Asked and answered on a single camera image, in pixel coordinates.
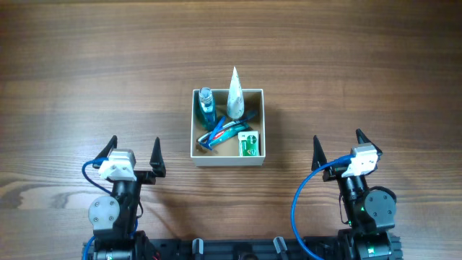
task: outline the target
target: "bottle cap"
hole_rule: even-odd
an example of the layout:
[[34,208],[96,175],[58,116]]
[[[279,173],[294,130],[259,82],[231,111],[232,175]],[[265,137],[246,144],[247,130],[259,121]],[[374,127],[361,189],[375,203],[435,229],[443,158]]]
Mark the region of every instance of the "bottle cap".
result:
[[203,103],[210,103],[212,99],[212,90],[208,87],[202,87],[199,91],[199,100]]

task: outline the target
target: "green package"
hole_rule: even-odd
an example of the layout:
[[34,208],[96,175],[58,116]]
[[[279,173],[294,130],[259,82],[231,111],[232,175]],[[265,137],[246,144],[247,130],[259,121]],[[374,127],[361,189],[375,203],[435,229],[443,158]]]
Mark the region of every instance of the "green package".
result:
[[242,131],[239,136],[239,156],[259,156],[258,131]]

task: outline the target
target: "small bottle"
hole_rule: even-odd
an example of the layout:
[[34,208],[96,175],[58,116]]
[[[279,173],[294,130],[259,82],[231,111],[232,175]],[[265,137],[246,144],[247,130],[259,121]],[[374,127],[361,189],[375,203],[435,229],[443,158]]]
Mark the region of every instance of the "small bottle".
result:
[[199,91],[199,104],[201,114],[204,120],[204,127],[212,131],[217,125],[217,111],[215,110],[215,99],[212,95],[212,90],[208,87],[202,87]]

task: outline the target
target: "wood grain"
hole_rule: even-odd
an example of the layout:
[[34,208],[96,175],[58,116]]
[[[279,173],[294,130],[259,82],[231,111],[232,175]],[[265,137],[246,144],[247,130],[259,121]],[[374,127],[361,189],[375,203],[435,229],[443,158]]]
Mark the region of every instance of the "wood grain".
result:
[[[57,2],[0,5],[1,259],[79,259],[101,195],[80,167],[113,134],[138,169],[161,139],[167,178],[141,193],[150,238],[291,238],[313,135],[330,160],[356,128],[384,151],[368,183],[398,195],[405,258],[460,258],[460,4]],[[265,91],[266,161],[195,168],[192,90],[229,87],[233,66]],[[338,192],[308,184],[303,235],[343,228]]]

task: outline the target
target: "cardboard box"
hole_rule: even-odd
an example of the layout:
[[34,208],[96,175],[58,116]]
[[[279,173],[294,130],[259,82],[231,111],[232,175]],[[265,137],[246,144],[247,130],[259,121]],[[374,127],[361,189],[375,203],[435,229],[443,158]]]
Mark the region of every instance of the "cardboard box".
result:
[[[228,99],[228,89],[212,90],[215,104],[217,107],[217,117],[226,116],[226,104]],[[266,157],[265,147],[265,105],[263,90],[243,89],[245,112],[258,110],[258,115],[250,120],[250,130],[258,131],[260,134],[260,155],[259,156],[239,156],[239,140],[237,136],[214,146],[214,152],[201,152],[196,149],[196,140],[207,133],[197,119],[196,112],[199,107],[199,90],[193,91],[193,104],[191,112],[191,159],[196,166],[261,166]]]

